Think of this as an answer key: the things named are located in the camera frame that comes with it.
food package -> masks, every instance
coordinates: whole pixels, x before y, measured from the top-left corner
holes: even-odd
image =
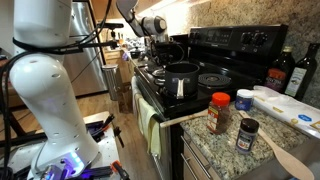
[[[264,86],[254,86],[253,106],[320,139],[320,110]]]

olive oil bottle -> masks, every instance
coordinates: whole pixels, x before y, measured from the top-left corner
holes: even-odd
[[[315,59],[320,43],[310,43],[308,52],[303,59],[295,65],[292,76],[289,80],[285,94],[301,101],[311,79],[317,69],[317,61]]]

wooden spoon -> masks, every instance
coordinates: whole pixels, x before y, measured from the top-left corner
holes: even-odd
[[[203,111],[200,111],[200,112],[197,112],[197,113],[194,113],[194,114],[191,114],[191,115],[187,115],[187,116],[183,116],[183,117],[179,117],[179,118],[176,118],[176,119],[172,119],[172,120],[169,120],[169,121],[162,122],[162,123],[160,123],[160,127],[161,128],[165,128],[165,127],[168,127],[168,126],[171,126],[171,125],[174,125],[174,124],[181,123],[183,121],[187,121],[189,119],[193,119],[193,118],[197,118],[197,117],[201,117],[201,116],[207,116],[207,115],[208,115],[208,109],[205,109]]]
[[[239,112],[243,118],[250,118],[250,116],[245,111]],[[279,163],[291,175],[301,180],[314,179],[314,175],[308,167],[306,167],[302,162],[289,154],[287,151],[276,145],[261,128],[259,128],[258,134],[269,144]]]

white container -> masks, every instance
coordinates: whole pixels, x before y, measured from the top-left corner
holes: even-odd
[[[239,89],[235,101],[237,110],[249,111],[253,103],[253,92],[247,89]]]

wine bottle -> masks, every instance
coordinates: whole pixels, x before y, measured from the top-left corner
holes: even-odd
[[[303,59],[297,62],[289,80],[285,94],[301,101],[311,79],[317,69],[315,59],[320,43],[310,43],[308,52]]]
[[[264,86],[279,93],[284,92],[295,67],[295,60],[291,52],[292,47],[285,46],[280,56],[272,62]]]

